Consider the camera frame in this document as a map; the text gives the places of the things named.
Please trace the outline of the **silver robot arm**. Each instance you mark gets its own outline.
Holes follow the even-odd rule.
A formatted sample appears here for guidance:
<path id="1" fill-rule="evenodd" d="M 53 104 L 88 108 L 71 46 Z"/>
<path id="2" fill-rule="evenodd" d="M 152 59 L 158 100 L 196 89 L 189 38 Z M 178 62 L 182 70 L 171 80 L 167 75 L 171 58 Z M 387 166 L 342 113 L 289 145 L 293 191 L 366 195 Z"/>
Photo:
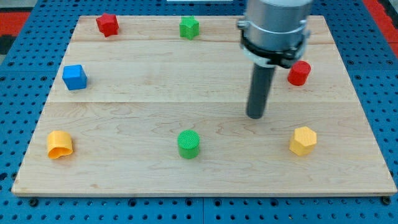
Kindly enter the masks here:
<path id="1" fill-rule="evenodd" d="M 237 22 L 243 54 L 260 68 L 290 68 L 305 52 L 312 0 L 248 0 Z"/>

